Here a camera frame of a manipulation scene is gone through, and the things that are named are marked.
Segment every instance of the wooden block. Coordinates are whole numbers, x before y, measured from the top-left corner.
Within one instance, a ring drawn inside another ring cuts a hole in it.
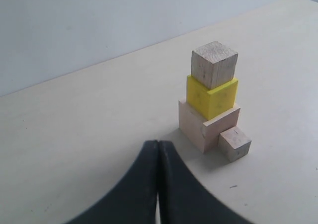
[[[219,134],[236,126],[240,107],[233,108],[207,121],[185,100],[179,101],[179,128],[202,153],[217,146]]]
[[[238,53],[219,42],[212,42],[192,51],[191,75],[209,90],[234,77]]]
[[[252,140],[235,126],[220,134],[218,147],[233,162],[247,155],[251,143]]]
[[[238,80],[231,81],[208,90],[194,77],[187,77],[187,102],[195,108],[205,119],[220,115],[233,107],[238,88]]]

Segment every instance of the small wooden cube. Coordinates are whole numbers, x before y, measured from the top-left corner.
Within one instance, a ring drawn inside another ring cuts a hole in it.
[[[220,133],[218,147],[226,158],[233,162],[247,155],[252,140],[234,126]]]
[[[218,145],[219,134],[237,125],[240,107],[233,108],[207,120],[193,109],[185,100],[179,101],[179,128],[188,139],[205,153]]]
[[[187,102],[205,119],[211,120],[234,106],[238,80],[231,81],[208,90],[189,75],[187,77]]]
[[[234,77],[238,53],[219,42],[192,51],[191,75],[209,90]]]

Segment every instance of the wooden cube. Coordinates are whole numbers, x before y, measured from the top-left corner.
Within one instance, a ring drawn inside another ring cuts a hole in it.
[[[239,111],[240,107],[235,104],[233,108],[208,121],[185,100],[181,100],[179,128],[202,153],[205,153],[217,146],[221,132],[236,126]]]
[[[209,90],[234,77],[238,53],[219,42],[192,51],[191,75]]]
[[[189,75],[187,77],[187,102],[205,119],[211,120],[234,106],[238,80],[231,81],[208,90]]]
[[[238,127],[232,127],[220,134],[218,147],[226,158],[233,162],[247,155],[252,140]]]

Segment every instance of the stacked blocks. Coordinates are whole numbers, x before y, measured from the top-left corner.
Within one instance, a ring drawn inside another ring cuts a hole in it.
[[[236,125],[238,53],[219,42],[192,51],[186,100],[179,101],[179,127],[205,153],[218,146],[233,162],[248,153],[251,140]]]

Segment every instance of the natural wood block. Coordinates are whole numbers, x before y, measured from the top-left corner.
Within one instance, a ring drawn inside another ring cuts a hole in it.
[[[219,134],[236,126],[240,107],[233,108],[207,120],[193,109],[185,100],[179,101],[179,128],[202,153],[217,146]]]
[[[226,158],[233,162],[247,155],[252,140],[234,126],[220,134],[218,147]]]
[[[219,42],[192,51],[191,75],[208,89],[218,87],[234,77],[238,53]]]
[[[204,118],[211,120],[233,107],[238,88],[238,80],[231,81],[208,90],[189,75],[187,77],[187,102]]]

